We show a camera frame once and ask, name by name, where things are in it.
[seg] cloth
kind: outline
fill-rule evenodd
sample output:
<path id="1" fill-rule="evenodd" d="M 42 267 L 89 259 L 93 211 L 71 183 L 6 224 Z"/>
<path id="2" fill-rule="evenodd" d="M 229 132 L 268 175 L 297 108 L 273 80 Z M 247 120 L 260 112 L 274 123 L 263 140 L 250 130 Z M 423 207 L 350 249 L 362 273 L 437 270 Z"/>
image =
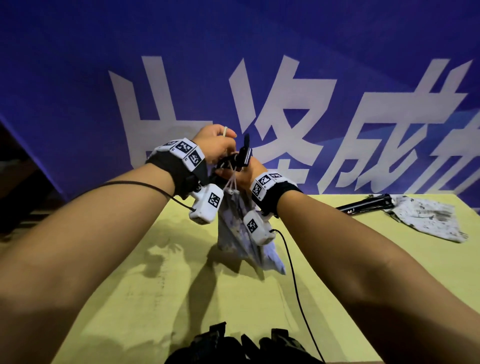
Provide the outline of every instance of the cloth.
<path id="1" fill-rule="evenodd" d="M 394 208 L 384 210 L 397 221 L 442 239 L 463 243 L 468 235 L 460 231 L 455 207 L 423 198 L 391 195 Z"/>
<path id="2" fill-rule="evenodd" d="M 285 266 L 276 252 L 275 243 L 258 246 L 250 239 L 243 217 L 255 207 L 246 192 L 235 192 L 225 192 L 218 210 L 219 250 L 235 253 L 240 259 L 250 259 L 263 270 L 273 269 L 285 275 Z"/>

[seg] table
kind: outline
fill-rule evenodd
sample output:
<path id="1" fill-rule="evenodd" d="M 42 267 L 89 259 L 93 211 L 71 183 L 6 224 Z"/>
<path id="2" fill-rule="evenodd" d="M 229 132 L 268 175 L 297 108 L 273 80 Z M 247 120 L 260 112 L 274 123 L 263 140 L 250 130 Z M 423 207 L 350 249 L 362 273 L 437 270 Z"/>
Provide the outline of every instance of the table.
<path id="1" fill-rule="evenodd" d="M 340 206 L 363 196 L 313 197 Z M 422 234 L 382 211 L 355 218 L 408 251 L 480 312 L 480 217 L 451 194 L 412 197 L 455 205 L 460 227 L 469 239 L 457 244 Z M 215 247 L 216 222 L 197 225 L 187 212 L 175 203 L 167 205 L 135 250 L 86 303 L 55 364 L 163 363 L 169 352 L 222 321 L 227 322 L 227 335 L 240 339 L 245 333 L 256 343 L 269 336 L 271 328 L 286 328 L 317 355 L 297 304 L 280 236 L 276 247 L 287 267 L 286 276 L 225 259 Z M 328 362 L 380 360 L 315 275 L 282 222 L 272 219 L 272 225 L 287 240 L 303 310 L 324 358 Z"/>

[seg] right hand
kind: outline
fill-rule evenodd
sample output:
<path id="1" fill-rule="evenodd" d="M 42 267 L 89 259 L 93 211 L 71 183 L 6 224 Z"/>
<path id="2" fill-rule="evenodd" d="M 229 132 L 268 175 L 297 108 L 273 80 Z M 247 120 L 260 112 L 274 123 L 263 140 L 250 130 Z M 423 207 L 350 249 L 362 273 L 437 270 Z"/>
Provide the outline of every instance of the right hand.
<path id="1" fill-rule="evenodd" d="M 248 167 L 244 168 L 240 172 L 234 172 L 233 170 L 226 168 L 215 170 L 216 174 L 226 180 L 230 179 L 232 174 L 235 173 L 237 178 L 237 185 L 246 191 L 250 191 L 250 185 L 253 183 L 255 178 L 257 178 L 264 172 L 268 172 L 268 169 L 265 168 L 265 166 L 260 163 L 255 157 L 250 158 L 250 163 Z"/>

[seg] wall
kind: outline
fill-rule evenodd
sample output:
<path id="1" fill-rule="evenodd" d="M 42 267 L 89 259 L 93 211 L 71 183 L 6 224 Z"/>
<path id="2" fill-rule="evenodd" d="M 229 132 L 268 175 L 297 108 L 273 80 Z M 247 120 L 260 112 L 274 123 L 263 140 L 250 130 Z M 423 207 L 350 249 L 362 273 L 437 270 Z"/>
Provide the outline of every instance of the wall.
<path id="1" fill-rule="evenodd" d="M 480 207 L 475 1 L 0 6 L 0 119 L 67 199 L 214 122 L 310 194 Z"/>

